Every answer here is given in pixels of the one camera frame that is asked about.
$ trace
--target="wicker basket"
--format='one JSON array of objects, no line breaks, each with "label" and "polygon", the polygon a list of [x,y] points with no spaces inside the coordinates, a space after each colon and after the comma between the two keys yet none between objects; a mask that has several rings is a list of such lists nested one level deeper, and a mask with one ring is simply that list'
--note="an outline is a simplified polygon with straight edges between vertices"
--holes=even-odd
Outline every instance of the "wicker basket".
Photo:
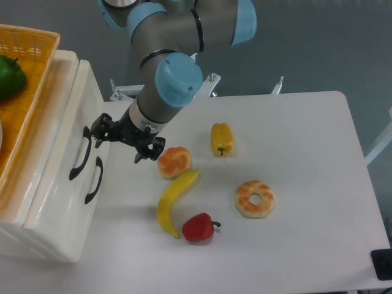
[{"label": "wicker basket", "polygon": [[54,32],[0,24],[0,55],[19,58],[27,84],[18,94],[0,101],[2,145],[0,149],[1,191],[18,156],[20,146],[34,117],[40,91],[60,41]]}]

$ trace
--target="red bell pepper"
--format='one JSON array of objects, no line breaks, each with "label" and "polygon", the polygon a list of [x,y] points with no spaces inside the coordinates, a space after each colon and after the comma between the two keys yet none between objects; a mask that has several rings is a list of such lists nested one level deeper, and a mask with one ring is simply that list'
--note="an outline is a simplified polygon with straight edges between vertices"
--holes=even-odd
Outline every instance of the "red bell pepper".
[{"label": "red bell pepper", "polygon": [[221,224],[213,222],[206,213],[200,213],[190,218],[183,225],[183,234],[188,241],[201,241],[208,239],[214,234],[214,225],[220,227]]}]

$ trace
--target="banana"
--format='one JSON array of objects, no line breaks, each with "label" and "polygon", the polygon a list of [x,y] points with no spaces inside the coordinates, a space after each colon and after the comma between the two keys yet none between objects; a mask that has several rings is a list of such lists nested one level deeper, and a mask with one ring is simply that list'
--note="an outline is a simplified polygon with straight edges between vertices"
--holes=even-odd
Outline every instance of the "banana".
[{"label": "banana", "polygon": [[198,174],[198,170],[186,171],[170,184],[159,200],[157,207],[158,223],[162,229],[173,235],[174,238],[178,239],[179,233],[174,228],[172,222],[173,204],[178,199],[178,197],[197,179]]}]

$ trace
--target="orange pastry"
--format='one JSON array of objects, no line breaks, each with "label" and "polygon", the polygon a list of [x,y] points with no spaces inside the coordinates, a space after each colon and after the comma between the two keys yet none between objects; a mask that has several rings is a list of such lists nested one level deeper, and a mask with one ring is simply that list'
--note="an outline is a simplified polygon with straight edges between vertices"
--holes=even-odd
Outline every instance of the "orange pastry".
[{"label": "orange pastry", "polygon": [[158,169],[165,179],[175,179],[190,168],[192,157],[185,147],[171,147],[158,157]]},{"label": "orange pastry", "polygon": [[[257,205],[250,202],[249,199],[252,195],[258,195],[261,202]],[[271,188],[263,182],[257,180],[245,182],[237,190],[235,206],[244,217],[261,219],[274,208],[274,196]]]}]

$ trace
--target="yellow bell pepper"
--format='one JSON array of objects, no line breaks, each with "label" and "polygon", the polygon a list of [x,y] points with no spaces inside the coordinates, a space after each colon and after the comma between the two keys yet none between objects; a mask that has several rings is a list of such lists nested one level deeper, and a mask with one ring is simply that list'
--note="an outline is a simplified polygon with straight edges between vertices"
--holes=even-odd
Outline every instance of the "yellow bell pepper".
[{"label": "yellow bell pepper", "polygon": [[233,152],[233,134],[226,122],[213,125],[211,129],[211,147],[214,154],[221,156]]}]

